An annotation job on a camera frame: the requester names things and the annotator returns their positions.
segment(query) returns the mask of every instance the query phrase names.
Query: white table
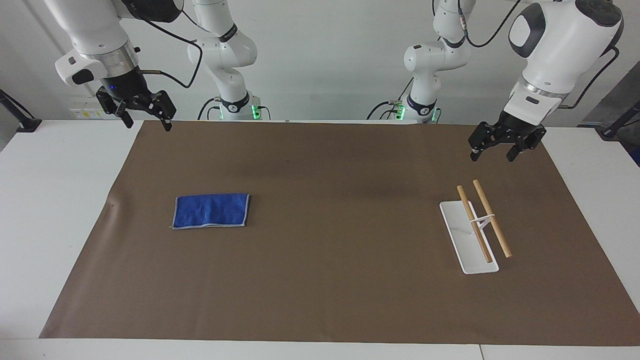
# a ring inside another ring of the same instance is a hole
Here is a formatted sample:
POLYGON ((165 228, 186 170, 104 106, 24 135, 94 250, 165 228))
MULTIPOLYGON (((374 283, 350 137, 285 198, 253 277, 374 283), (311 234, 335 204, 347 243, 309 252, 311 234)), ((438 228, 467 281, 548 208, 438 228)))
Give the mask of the white table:
MULTIPOLYGON (((640 347, 38 340, 140 125, 47 121, 0 152, 0 359, 640 359, 640 347)), ((640 308, 640 169, 590 129, 543 142, 640 308)))

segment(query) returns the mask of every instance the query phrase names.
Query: blue towel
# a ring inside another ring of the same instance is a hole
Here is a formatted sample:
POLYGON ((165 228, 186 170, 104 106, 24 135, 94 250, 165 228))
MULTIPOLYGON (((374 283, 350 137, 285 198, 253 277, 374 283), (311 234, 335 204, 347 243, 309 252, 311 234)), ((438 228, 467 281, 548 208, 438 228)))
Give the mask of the blue towel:
POLYGON ((177 197, 173 228, 244 226, 248 208, 249 194, 247 193, 177 197))

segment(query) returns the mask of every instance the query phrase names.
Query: wooden chopstick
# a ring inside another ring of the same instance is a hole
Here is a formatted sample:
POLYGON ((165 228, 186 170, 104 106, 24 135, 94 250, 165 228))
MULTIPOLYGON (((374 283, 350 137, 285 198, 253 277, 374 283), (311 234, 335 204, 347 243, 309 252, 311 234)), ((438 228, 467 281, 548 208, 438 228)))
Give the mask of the wooden chopstick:
POLYGON ((473 211, 471 211, 471 206, 469 206, 469 199, 467 198, 467 194, 465 193, 465 189, 462 185, 458 185, 458 194, 460 195, 460 200, 462 200, 462 204, 465 206, 465 210, 467 210, 467 216, 469 217, 469 221, 471 222, 471 227, 476 234, 476 238, 478 239, 478 243, 480 244, 480 248, 482 249, 482 253, 484 254, 484 259, 487 263, 493 263, 493 259, 491 258, 491 254, 489 253, 489 249, 486 248, 486 244, 484 243, 484 239, 482 237, 482 233, 480 233, 480 228, 478 224, 474 221, 476 218, 474 216, 473 211))
MULTIPOLYGON (((480 185, 480 181, 478 181, 477 179, 474 180, 474 186, 476 187, 478 196, 480 196, 480 201, 482 201, 482 205, 484 206, 484 210, 486 211, 486 214, 487 215, 493 214, 493 209, 491 208, 491 205, 489 205, 489 200, 486 198, 486 195, 484 194, 484 190, 480 185)), ((496 219, 495 215, 491 217, 491 225, 493 226, 493 231, 495 232, 495 236, 498 238, 498 241, 500 242, 500 246, 502 247, 504 256, 507 258, 510 258, 511 256, 513 256, 513 254, 511 253, 511 249, 509 248, 507 239, 504 238, 504 234, 502 233, 502 229, 500 228, 500 225, 498 224, 498 220, 496 219)))

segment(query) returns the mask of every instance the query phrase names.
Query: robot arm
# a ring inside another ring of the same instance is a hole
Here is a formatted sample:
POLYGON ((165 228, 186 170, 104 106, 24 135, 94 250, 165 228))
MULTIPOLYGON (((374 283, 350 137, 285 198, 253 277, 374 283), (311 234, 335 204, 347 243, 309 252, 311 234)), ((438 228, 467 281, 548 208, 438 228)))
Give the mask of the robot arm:
MULTIPOLYGON (((460 0, 460 8, 468 19, 476 0, 460 0)), ((436 72, 458 69, 467 64, 471 55, 469 44, 460 26, 456 0, 440 1, 433 20, 433 29, 440 40, 409 47, 404 54, 404 66, 413 74, 411 92, 403 97, 404 118, 424 122, 436 106, 440 80, 436 72)))
MULTIPOLYGON (((207 72, 220 91, 221 115, 225 120, 259 118, 260 99, 247 91, 244 77, 234 67, 255 63, 255 43, 242 34, 231 17, 227 0, 193 0, 198 22, 215 37, 198 41, 204 52, 207 72)), ((198 54, 189 48, 189 59, 196 63, 198 54)))
POLYGON ((534 3, 509 31, 511 48, 527 59, 522 77, 493 126, 480 123, 469 138, 472 160, 499 143, 513 143, 509 161, 534 149, 541 125, 573 90, 578 78, 615 48, 623 29, 620 9, 607 0, 534 3))
POLYGON ((96 97, 105 112, 133 125, 128 110, 143 110, 171 129, 175 106, 161 90, 152 93, 138 67, 137 48, 120 26, 122 17, 173 21, 182 0, 45 0, 74 49, 56 62, 58 74, 69 86, 100 80, 96 97))

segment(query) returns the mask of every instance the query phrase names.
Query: white tray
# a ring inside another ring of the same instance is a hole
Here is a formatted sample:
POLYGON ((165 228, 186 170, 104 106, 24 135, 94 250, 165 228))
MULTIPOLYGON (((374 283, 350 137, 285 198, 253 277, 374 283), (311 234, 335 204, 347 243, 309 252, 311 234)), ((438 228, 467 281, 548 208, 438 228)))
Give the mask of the white tray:
MULTIPOLYGON (((473 204, 469 202, 469 205, 471 206, 474 217, 477 218, 473 204)), ((447 224, 447 230, 449 230, 453 247, 456 249, 456 255, 458 255, 462 272, 471 275, 500 270, 493 256, 493 251, 489 246, 489 242, 486 239, 486 235, 484 231, 480 229, 486 248, 489 250, 491 258, 493 259, 491 263, 486 262, 482 248, 478 243, 473 228, 471 228, 471 223, 469 222, 469 217, 467 216, 467 211, 462 201, 443 201, 440 203, 440 210, 442 211, 444 222, 447 224)))

